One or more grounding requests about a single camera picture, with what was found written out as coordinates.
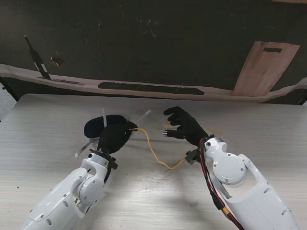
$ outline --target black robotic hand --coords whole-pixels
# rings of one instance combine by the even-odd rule
[[[137,125],[130,121],[107,125],[101,132],[97,150],[108,149],[108,153],[117,152],[129,140],[133,128],[137,128]]]
[[[176,106],[164,111],[164,115],[171,115],[167,120],[172,126],[178,126],[177,131],[165,130],[167,137],[174,137],[177,139],[186,139],[192,145],[198,145],[202,138],[207,138],[208,134],[197,123],[195,118],[184,111],[182,108]]]

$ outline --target yellow wire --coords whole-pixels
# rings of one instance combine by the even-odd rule
[[[168,166],[166,163],[160,161],[159,158],[157,157],[157,155],[155,154],[155,152],[154,152],[154,150],[153,150],[153,148],[152,148],[152,146],[151,146],[151,144],[150,144],[150,140],[149,140],[148,133],[145,131],[145,129],[142,129],[142,128],[133,128],[132,130],[141,130],[141,131],[143,131],[143,132],[146,134],[148,146],[149,146],[151,152],[153,153],[155,159],[157,160],[157,162],[158,162],[159,164],[162,164],[162,165],[166,166],[168,169],[174,169],[174,168],[176,168],[177,166],[179,166],[179,165],[185,160],[185,158],[183,158],[181,161],[179,161],[179,162],[178,162],[177,164],[175,164],[173,167]]]
[[[214,133],[220,133],[221,134],[220,138],[222,138],[225,135],[223,131],[215,129],[215,128],[203,128],[203,130],[209,130],[209,131],[213,131]]]
[[[150,144],[150,140],[149,140],[149,136],[148,136],[148,133],[146,132],[145,129],[142,129],[142,128],[133,128],[132,130],[141,130],[143,131],[145,134],[146,134],[146,137],[147,137],[147,142],[148,142],[148,146],[151,150],[151,152],[153,153],[155,159],[157,160],[157,162],[159,164],[162,164],[164,165],[165,167],[167,167],[168,169],[174,169],[176,168],[177,166],[179,166],[184,160],[185,160],[185,157],[183,159],[181,159],[177,164],[175,164],[173,167],[170,167],[168,164],[164,163],[163,161],[160,161],[159,158],[157,157],[157,155],[155,154],[151,144]],[[221,138],[225,135],[225,133],[221,130],[217,130],[215,128],[204,128],[204,130],[209,130],[209,131],[213,131],[213,132],[216,132],[216,133],[221,133]]]

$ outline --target red cable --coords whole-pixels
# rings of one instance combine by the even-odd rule
[[[202,141],[203,141],[203,138],[202,138],[201,141],[200,141],[200,143],[201,143],[201,144],[200,144],[201,168],[202,168],[202,172],[203,172],[203,174],[205,175],[205,177],[208,177],[208,174],[207,174],[207,172],[206,172],[206,170],[205,170],[204,161],[203,161],[203,158],[202,158]],[[220,201],[220,203],[222,204],[222,206],[225,207],[224,202],[223,202],[223,201],[220,199],[220,197],[217,195],[215,189],[213,189],[214,186],[211,184],[211,182],[210,182],[209,180],[206,179],[206,181],[207,181],[208,184],[210,185],[210,188],[211,188],[212,192],[213,192],[214,195],[218,198],[218,200]],[[241,224],[237,221],[237,219],[232,215],[231,212],[229,212],[227,216],[229,216],[229,217],[232,219],[233,223],[234,223],[239,229],[244,230],[243,227],[241,226]]]

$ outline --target white robotic arm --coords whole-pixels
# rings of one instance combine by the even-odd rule
[[[211,181],[245,230],[299,230],[291,210],[274,188],[245,155],[227,153],[227,144],[219,138],[204,143],[205,158],[213,159]],[[245,194],[232,197],[223,184],[234,185],[250,170],[256,184]]]
[[[30,211],[21,230],[73,230],[90,206],[104,198],[105,180],[114,158],[92,151],[81,167],[63,181]]]

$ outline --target wooden table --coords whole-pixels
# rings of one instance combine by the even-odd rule
[[[163,111],[179,105],[203,127],[225,133],[228,151],[246,154],[307,226],[307,109],[296,105],[217,103],[140,98],[26,95],[0,123],[0,227],[19,229],[29,210],[55,184],[78,168],[88,151],[85,123],[102,115],[135,122],[148,109],[143,127],[161,160],[175,164],[195,147],[165,138]],[[119,167],[106,184],[108,196],[87,213],[79,230],[235,230],[216,210],[199,164],[174,170],[158,164],[141,131],[117,153]],[[230,194],[238,195],[253,181]]]

